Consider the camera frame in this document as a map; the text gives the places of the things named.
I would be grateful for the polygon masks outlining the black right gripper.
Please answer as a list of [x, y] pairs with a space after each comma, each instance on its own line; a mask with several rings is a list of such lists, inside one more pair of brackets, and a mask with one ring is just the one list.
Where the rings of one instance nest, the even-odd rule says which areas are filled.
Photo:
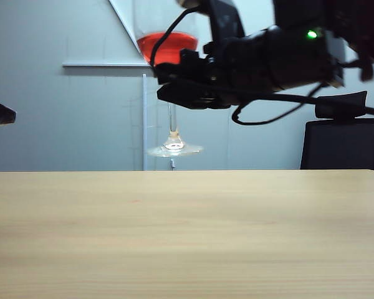
[[178, 63], [157, 61], [153, 71], [159, 100], [191, 110], [241, 104], [239, 90], [272, 94], [311, 83], [343, 85], [343, 41], [320, 26], [243, 31], [211, 29], [213, 43], [198, 52], [182, 49]]

